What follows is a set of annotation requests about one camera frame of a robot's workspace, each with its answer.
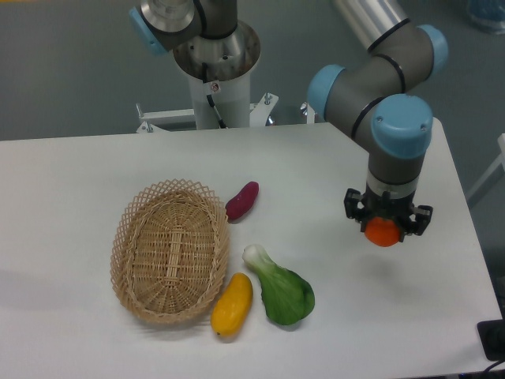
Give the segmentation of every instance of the cable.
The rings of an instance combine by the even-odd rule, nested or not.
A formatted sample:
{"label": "cable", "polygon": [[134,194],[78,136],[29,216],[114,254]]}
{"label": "cable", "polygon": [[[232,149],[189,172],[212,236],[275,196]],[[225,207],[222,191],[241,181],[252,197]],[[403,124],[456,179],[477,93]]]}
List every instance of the cable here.
{"label": "cable", "polygon": [[502,359],[501,361],[494,362],[490,367],[488,367],[486,370],[481,372],[481,375],[479,375],[478,379],[485,379],[488,376],[489,371],[494,369],[495,367],[501,365],[502,363],[505,363],[505,359]]}
{"label": "cable", "polygon": [[[202,63],[202,81],[204,83],[208,83],[207,69],[208,69],[208,64],[205,62]],[[212,95],[207,95],[207,102],[208,102],[208,105],[210,105],[211,108],[214,110],[215,117],[218,119],[219,128],[228,129],[228,127],[226,126],[226,124],[223,121],[223,118],[221,117],[221,114],[218,111],[217,106],[214,103],[214,99],[212,99]]]}

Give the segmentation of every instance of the metal tube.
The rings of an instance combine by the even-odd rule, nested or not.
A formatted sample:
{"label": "metal tube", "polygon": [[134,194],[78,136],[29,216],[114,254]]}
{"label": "metal tube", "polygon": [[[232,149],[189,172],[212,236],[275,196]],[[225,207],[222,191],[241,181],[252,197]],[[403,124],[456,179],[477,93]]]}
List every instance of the metal tube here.
{"label": "metal tube", "polygon": [[366,49],[408,18],[396,0],[333,1]]}
{"label": "metal tube", "polygon": [[187,28],[195,15],[191,0],[143,0],[140,8],[149,24],[169,33]]}

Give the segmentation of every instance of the yellow squash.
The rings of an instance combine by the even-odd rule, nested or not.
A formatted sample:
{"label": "yellow squash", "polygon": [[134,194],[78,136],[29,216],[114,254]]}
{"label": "yellow squash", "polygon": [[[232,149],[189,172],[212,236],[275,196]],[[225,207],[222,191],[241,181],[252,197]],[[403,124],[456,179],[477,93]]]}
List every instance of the yellow squash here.
{"label": "yellow squash", "polygon": [[211,315],[211,327],[218,336],[236,334],[251,309],[253,285],[246,274],[237,272],[231,277],[223,296],[215,304]]}

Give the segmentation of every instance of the green leafy vegetable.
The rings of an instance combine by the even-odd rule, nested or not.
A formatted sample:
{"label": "green leafy vegetable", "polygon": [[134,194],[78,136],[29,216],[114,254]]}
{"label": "green leafy vegetable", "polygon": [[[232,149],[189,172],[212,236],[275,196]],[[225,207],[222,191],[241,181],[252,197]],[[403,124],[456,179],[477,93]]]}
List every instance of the green leafy vegetable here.
{"label": "green leafy vegetable", "polygon": [[267,317],[279,325],[292,325],[307,317],[316,303],[310,284],[297,273],[278,266],[261,245],[244,249],[242,259],[260,279]]}

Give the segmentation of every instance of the wicker basket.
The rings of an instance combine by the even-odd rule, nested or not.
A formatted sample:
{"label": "wicker basket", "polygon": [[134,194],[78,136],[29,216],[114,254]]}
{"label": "wicker basket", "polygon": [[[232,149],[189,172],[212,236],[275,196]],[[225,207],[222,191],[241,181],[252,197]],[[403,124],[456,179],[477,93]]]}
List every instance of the wicker basket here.
{"label": "wicker basket", "polygon": [[144,321],[187,321],[219,293],[229,246],[226,210],[213,191],[185,180],[152,185],[119,224],[110,262],[114,291]]}

